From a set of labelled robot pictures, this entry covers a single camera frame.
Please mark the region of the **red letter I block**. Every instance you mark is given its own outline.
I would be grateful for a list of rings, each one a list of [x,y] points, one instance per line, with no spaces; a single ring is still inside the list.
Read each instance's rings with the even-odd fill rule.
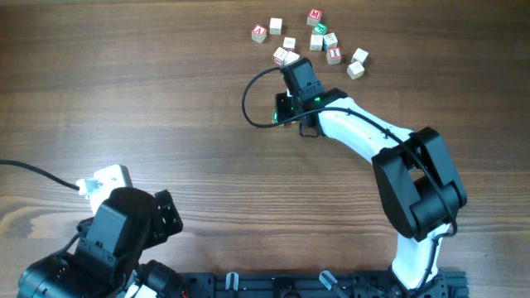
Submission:
[[[329,65],[336,65],[341,62],[342,52],[339,47],[331,47],[326,51],[326,59]]]

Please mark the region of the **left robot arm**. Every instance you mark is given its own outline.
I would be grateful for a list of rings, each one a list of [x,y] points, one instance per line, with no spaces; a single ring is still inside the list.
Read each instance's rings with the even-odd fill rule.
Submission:
[[[18,281],[20,297],[180,297],[181,276],[139,259],[180,233],[183,223],[171,194],[133,187],[112,190],[94,217],[81,221],[62,248],[31,264]]]

